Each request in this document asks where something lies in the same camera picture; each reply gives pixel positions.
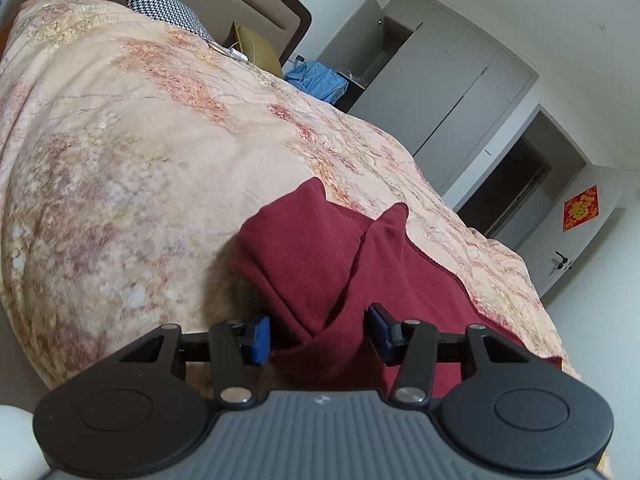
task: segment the doorway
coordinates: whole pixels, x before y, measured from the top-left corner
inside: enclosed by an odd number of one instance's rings
[[[467,227],[517,252],[585,165],[569,140],[539,111],[458,215]]]

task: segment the black door handle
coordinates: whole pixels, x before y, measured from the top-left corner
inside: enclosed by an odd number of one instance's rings
[[[556,254],[557,254],[558,256],[560,256],[560,257],[562,258],[562,262],[560,262],[560,263],[558,264],[558,266],[556,267],[556,269],[557,269],[557,270],[560,270],[560,269],[562,269],[562,268],[564,267],[564,264],[565,264],[565,263],[567,263],[567,262],[569,261],[569,258],[567,258],[566,256],[564,256],[564,254],[560,254],[558,251],[555,251],[555,252],[556,252]]]

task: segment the red poster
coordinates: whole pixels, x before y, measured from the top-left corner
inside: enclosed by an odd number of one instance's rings
[[[564,220],[562,231],[573,229],[587,220],[598,216],[598,188],[590,187],[564,203]]]

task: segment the bedspread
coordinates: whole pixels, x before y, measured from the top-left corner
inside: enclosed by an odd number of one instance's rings
[[[467,229],[392,136],[180,28],[32,0],[0,62],[0,142],[0,300],[50,387],[158,324],[253,312],[234,235],[312,176],[372,218],[405,202],[409,238],[475,308],[573,373],[521,258]]]

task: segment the blue cloth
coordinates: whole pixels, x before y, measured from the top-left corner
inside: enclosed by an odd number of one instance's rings
[[[284,81],[291,83],[305,94],[334,104],[347,91],[348,81],[337,72],[317,61],[305,61],[289,70]]]

